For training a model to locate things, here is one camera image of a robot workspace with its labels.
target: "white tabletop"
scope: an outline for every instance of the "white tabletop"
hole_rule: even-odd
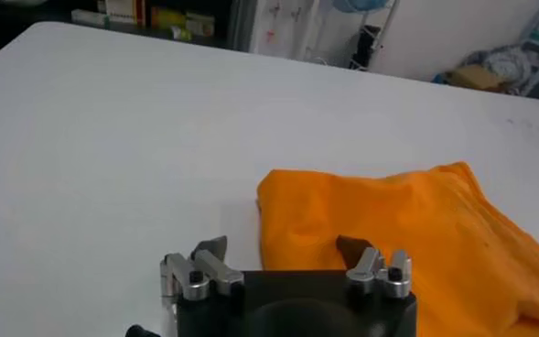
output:
[[[160,331],[158,262],[258,268],[270,169],[466,160],[539,240],[539,101],[56,23],[0,51],[0,337]]]

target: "white wall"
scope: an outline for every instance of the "white wall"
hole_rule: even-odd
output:
[[[479,49],[518,40],[539,0],[400,0],[371,70],[431,80]]]

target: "cardboard box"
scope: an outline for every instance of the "cardboard box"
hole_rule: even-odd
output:
[[[446,74],[446,81],[450,85],[462,88],[483,90],[487,92],[502,92],[505,89],[505,80],[494,73],[482,68],[480,65],[470,65],[450,71]]]

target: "blue object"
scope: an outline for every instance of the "blue object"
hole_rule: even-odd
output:
[[[434,76],[434,79],[432,79],[432,83],[446,84],[446,81],[444,80],[444,74],[438,74],[438,75]]]
[[[388,0],[334,0],[334,7],[340,12],[368,12],[387,5]]]

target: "orange cloth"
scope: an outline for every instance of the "orange cloth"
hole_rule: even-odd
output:
[[[539,244],[465,163],[383,179],[275,170],[259,185],[265,269],[342,269],[339,234],[413,259],[418,336],[539,336]]]

